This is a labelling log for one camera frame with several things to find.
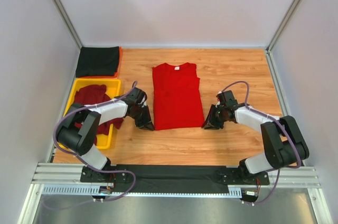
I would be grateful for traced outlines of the bright red t shirt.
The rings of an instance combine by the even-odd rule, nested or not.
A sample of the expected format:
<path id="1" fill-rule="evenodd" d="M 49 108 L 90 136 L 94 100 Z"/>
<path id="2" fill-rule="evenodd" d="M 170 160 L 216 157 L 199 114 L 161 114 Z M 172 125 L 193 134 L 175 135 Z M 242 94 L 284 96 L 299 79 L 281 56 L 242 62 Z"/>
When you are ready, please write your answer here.
<path id="1" fill-rule="evenodd" d="M 152 77 L 155 129 L 201 127 L 204 114 L 196 64 L 162 63 L 152 69 Z"/>

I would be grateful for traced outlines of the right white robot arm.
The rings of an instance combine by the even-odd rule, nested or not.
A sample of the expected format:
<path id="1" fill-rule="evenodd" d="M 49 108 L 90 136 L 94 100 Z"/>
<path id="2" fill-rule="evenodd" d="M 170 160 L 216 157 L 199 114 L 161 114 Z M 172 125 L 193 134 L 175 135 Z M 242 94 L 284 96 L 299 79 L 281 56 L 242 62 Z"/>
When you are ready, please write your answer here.
<path id="1" fill-rule="evenodd" d="M 247 174 L 297 168 L 309 158 L 309 149 L 299 126 L 292 116 L 278 117 L 238 103 L 231 90 L 217 94 L 218 103 L 210 107 L 204 129 L 223 129 L 225 122 L 250 127 L 262 136 L 264 151 L 240 161 Z"/>

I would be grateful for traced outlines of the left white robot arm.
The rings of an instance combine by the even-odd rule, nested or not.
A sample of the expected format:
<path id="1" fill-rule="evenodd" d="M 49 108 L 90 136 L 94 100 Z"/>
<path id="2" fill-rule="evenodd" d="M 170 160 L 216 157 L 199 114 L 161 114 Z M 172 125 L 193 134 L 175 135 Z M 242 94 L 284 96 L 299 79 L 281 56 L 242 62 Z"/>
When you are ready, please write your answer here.
<path id="1" fill-rule="evenodd" d="M 137 128 L 154 131 L 146 101 L 146 92 L 132 87 L 128 93 L 109 101 L 94 105 L 75 103 L 55 126 L 54 144 L 77 157 L 88 168 L 107 173 L 110 160 L 95 145 L 98 127 L 113 119 L 130 117 Z"/>

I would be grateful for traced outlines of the dark red t shirt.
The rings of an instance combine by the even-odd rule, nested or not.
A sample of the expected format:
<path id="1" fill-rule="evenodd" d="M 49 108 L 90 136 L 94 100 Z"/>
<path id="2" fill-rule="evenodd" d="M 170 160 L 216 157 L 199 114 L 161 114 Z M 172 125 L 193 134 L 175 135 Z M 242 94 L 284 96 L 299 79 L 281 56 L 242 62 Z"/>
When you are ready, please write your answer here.
<path id="1" fill-rule="evenodd" d="M 93 105 L 109 101 L 111 98 L 106 94 L 106 90 L 106 85 L 88 85 L 80 88 L 75 93 L 74 103 L 79 103 L 81 105 Z M 114 125 L 117 129 L 120 129 L 123 121 L 123 118 L 115 118 L 105 122 L 98 127 L 97 134 L 108 135 L 111 125 Z"/>

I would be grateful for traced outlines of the yellow plastic bin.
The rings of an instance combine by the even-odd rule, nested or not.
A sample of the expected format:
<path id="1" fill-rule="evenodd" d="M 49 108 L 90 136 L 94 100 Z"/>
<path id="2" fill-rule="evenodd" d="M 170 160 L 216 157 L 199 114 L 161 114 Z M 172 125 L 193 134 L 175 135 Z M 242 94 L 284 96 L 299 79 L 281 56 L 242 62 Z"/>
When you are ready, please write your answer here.
<path id="1" fill-rule="evenodd" d="M 71 89 L 71 94 L 69 95 L 68 102 L 66 105 L 66 110 L 74 103 L 75 93 L 80 89 L 88 85 L 106 85 L 107 90 L 106 94 L 110 97 L 120 96 L 121 91 L 121 81 L 119 79 L 113 78 L 97 78 L 97 77 L 83 77 L 78 78 L 74 81 L 73 87 Z M 111 146 L 111 141 L 113 140 L 113 130 L 116 129 L 114 125 L 110 126 L 109 134 L 97 134 L 95 139 L 95 145 L 100 150 L 109 149 Z"/>

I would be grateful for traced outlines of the black cloth strip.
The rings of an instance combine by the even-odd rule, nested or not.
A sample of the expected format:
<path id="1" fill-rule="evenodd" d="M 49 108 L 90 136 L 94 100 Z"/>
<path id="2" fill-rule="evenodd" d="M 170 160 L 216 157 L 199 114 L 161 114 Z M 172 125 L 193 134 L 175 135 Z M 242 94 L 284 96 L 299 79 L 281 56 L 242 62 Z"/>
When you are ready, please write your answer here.
<path id="1" fill-rule="evenodd" d="M 228 193 L 224 166 L 200 165 L 123 165 L 116 170 L 131 171 L 138 193 Z"/>

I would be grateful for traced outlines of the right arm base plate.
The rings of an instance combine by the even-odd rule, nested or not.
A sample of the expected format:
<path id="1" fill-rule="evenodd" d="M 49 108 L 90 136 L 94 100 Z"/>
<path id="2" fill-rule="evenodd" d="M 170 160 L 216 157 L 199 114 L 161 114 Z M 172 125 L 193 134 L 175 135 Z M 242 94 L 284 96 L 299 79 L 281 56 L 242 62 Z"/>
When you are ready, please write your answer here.
<path id="1" fill-rule="evenodd" d="M 267 172 L 251 174 L 241 167 L 222 167 L 216 171 L 220 182 L 226 185 L 270 185 Z"/>

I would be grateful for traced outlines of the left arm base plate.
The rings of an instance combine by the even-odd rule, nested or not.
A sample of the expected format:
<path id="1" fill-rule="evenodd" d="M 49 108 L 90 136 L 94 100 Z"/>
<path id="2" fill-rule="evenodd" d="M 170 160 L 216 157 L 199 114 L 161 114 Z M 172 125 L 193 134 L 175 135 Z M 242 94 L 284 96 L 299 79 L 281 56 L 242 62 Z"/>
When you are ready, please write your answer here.
<path id="1" fill-rule="evenodd" d="M 126 172 L 128 170 L 126 165 L 111 166 L 108 170 L 123 170 L 123 172 L 102 173 L 85 166 L 82 168 L 80 181 L 84 183 L 131 183 L 134 180 L 133 175 Z"/>

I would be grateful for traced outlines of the aluminium front rail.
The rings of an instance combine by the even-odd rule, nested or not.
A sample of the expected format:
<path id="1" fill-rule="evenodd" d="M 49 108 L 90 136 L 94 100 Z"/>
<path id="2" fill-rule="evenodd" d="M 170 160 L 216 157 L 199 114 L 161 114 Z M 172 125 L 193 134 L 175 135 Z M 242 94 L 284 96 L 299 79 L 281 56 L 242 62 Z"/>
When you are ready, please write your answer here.
<path id="1" fill-rule="evenodd" d="M 78 184 L 83 167 L 83 164 L 39 163 L 31 183 Z M 277 186 L 279 188 L 321 188 L 315 169 L 308 166 L 298 169 L 281 169 Z"/>

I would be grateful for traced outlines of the right aluminium corner post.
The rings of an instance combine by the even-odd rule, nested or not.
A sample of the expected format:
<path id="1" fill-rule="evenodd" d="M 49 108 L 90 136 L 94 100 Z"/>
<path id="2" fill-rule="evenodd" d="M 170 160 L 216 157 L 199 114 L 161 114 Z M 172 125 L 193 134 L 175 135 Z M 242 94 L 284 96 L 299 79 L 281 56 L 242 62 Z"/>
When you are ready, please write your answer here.
<path id="1" fill-rule="evenodd" d="M 267 54 L 270 54 L 273 48 L 276 46 L 279 38 L 281 37 L 282 33 L 284 32 L 285 28 L 287 27 L 288 23 L 292 19 L 294 13 L 296 12 L 297 8 L 301 4 L 302 0 L 292 0 L 290 6 L 288 7 L 285 15 L 283 16 L 277 30 L 273 34 L 269 44 L 266 47 Z"/>

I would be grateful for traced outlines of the aluminium corner post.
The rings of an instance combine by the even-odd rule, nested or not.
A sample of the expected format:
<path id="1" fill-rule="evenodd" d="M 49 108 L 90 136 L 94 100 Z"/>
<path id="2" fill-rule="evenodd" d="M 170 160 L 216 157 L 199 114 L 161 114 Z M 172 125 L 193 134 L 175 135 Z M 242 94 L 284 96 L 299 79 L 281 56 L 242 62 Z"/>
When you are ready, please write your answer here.
<path id="1" fill-rule="evenodd" d="M 282 33 L 284 32 L 285 28 L 287 27 L 288 23 L 292 19 L 294 13 L 296 12 L 297 8 L 301 4 L 302 0 L 292 0 L 290 6 L 288 7 L 285 15 L 283 16 L 277 30 L 273 34 L 269 44 L 266 47 L 267 54 L 270 54 L 273 48 L 276 46 L 279 38 L 281 37 Z"/>
<path id="2" fill-rule="evenodd" d="M 78 48 L 81 48 L 82 47 L 82 42 L 80 40 L 80 37 L 77 33 L 77 31 L 75 30 L 72 22 L 71 22 L 71 19 L 69 18 L 69 15 L 68 13 L 66 12 L 65 10 L 65 7 L 63 6 L 61 0 L 52 0 L 57 11 L 59 12 L 62 20 L 64 21 L 70 35 L 72 36 L 73 40 L 75 41 L 76 45 Z"/>

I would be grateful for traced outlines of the left aluminium corner post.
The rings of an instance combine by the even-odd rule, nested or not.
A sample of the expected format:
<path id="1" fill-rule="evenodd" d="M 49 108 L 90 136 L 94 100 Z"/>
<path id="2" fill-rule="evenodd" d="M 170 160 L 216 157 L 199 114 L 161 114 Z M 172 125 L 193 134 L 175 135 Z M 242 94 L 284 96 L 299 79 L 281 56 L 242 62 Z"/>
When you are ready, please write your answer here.
<path id="1" fill-rule="evenodd" d="M 75 30 L 72 22 L 71 22 L 71 19 L 69 18 L 69 15 L 68 13 L 66 12 L 65 10 L 65 7 L 63 6 L 61 0 L 52 0 L 57 11 L 59 12 L 62 20 L 64 21 L 70 35 L 72 36 L 73 40 L 75 41 L 76 45 L 78 48 L 81 48 L 82 47 L 82 42 L 80 40 L 80 37 L 77 33 L 77 31 Z"/>

